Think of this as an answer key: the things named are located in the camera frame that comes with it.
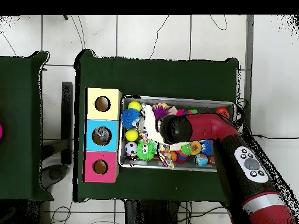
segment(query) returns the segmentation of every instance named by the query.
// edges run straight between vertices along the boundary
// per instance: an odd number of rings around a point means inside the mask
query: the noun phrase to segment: green tablecloth
[[[39,76],[47,57],[0,57],[0,199],[52,199],[39,184]]]
[[[78,179],[78,183],[74,183],[74,200],[77,197],[225,200],[217,173],[212,172],[120,167],[113,184],[83,183],[84,89],[112,88],[123,95],[235,102],[238,69],[235,58],[225,62],[96,58],[91,50],[83,50],[75,60],[75,68],[75,112],[79,114],[75,116],[74,181]]]

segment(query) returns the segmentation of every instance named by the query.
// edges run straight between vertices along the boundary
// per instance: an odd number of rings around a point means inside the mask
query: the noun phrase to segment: soccer ball
[[[135,142],[128,142],[124,150],[126,151],[128,156],[136,155],[137,154],[137,144]]]

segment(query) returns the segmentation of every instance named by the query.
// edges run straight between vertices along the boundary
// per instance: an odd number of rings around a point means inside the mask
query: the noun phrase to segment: pink box
[[[106,162],[106,173],[97,174],[94,171],[93,165],[97,160]],[[114,183],[118,173],[117,152],[86,151],[85,174],[83,174],[85,182]]]

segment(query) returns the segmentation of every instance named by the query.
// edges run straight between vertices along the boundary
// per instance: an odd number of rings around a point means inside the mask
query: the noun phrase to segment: red ball
[[[230,118],[230,114],[228,113],[228,110],[225,107],[217,108],[215,113],[218,113],[218,114],[222,115],[223,117],[225,117],[227,119]]]
[[[213,165],[213,166],[216,165],[216,162],[215,162],[215,159],[214,159],[213,156],[209,156],[209,157],[208,157],[208,164],[211,164],[211,165]]]

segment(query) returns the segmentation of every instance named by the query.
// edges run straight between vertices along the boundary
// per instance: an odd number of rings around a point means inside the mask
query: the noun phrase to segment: silver band
[[[251,215],[259,209],[267,208],[273,205],[285,205],[280,195],[266,194],[254,198],[243,206],[243,210],[246,211],[248,215]]]

